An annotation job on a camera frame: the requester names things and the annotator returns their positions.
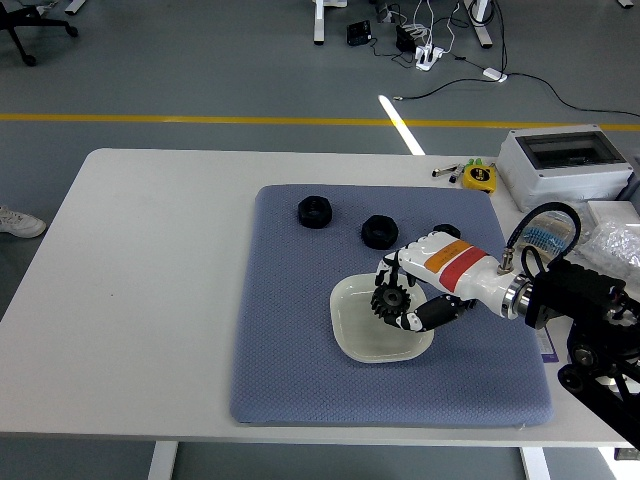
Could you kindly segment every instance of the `black gear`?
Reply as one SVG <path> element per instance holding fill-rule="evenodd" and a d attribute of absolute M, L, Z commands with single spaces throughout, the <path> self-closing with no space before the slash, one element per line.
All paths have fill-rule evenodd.
<path fill-rule="evenodd" d="M 371 296 L 371 308 L 379 318 L 388 315 L 397 317 L 406 313 L 411 304 L 407 290 L 400 285 L 392 287 L 383 283 L 375 289 Z"/>

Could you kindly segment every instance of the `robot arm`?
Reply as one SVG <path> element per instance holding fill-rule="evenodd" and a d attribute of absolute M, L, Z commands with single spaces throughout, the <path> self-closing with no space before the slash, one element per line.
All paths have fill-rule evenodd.
<path fill-rule="evenodd" d="M 497 274 L 498 266 L 498 261 L 483 250 L 448 233 L 434 231 L 380 261 L 372 307 L 386 323 L 416 332 L 455 320 L 473 308 L 476 300 L 496 315 L 516 318 L 518 302 L 528 282 L 512 272 Z M 410 285 L 419 279 L 443 295 L 407 312 L 408 295 L 397 285 L 400 269 L 407 274 Z"/>
<path fill-rule="evenodd" d="M 558 372 L 560 383 L 640 449 L 640 393 L 627 386 L 629 379 L 640 384 L 640 302 L 625 293 L 623 280 L 564 260 L 580 233 L 577 214 L 563 204 L 542 207 L 516 228 L 500 262 L 445 232 L 432 232 L 388 254 L 378 265 L 371 306 L 385 323 L 415 332 L 455 320 L 476 300 L 500 317 L 523 316 L 537 329 L 560 315 L 570 317 L 571 363 Z M 576 237 L 547 270 L 532 276 L 523 261 L 525 273 L 516 273 L 511 266 L 513 245 L 523 225 L 545 209 L 570 210 Z M 410 311 L 409 295 L 397 284 L 400 269 L 410 285 L 419 279 L 443 295 Z M 617 391 L 610 388 L 612 381 Z"/>

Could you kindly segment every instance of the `charger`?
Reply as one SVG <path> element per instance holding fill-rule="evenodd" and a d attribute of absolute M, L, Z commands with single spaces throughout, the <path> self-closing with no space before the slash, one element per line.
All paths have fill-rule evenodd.
<path fill-rule="evenodd" d="M 396 48 L 401 52 L 415 53 L 416 51 L 416 41 L 400 25 L 396 25 Z"/>
<path fill-rule="evenodd" d="M 347 26 L 347 43 L 352 47 L 365 45 L 371 40 L 371 25 L 369 20 L 352 23 Z"/>

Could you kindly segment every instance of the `white box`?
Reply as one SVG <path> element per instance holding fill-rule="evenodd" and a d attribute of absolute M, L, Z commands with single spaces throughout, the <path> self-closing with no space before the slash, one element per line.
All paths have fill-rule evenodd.
<path fill-rule="evenodd" d="M 614 200 L 633 172 L 597 125 L 511 130 L 496 167 L 523 212 L 551 201 Z"/>

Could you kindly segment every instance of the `red stripe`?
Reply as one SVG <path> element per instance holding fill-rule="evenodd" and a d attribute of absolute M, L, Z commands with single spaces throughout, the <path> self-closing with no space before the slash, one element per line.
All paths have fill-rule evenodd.
<path fill-rule="evenodd" d="M 478 247 L 471 247 L 469 250 L 461 253 L 444 269 L 442 275 L 440 275 L 440 283 L 444 288 L 453 293 L 462 274 L 486 255 L 487 254 Z"/>

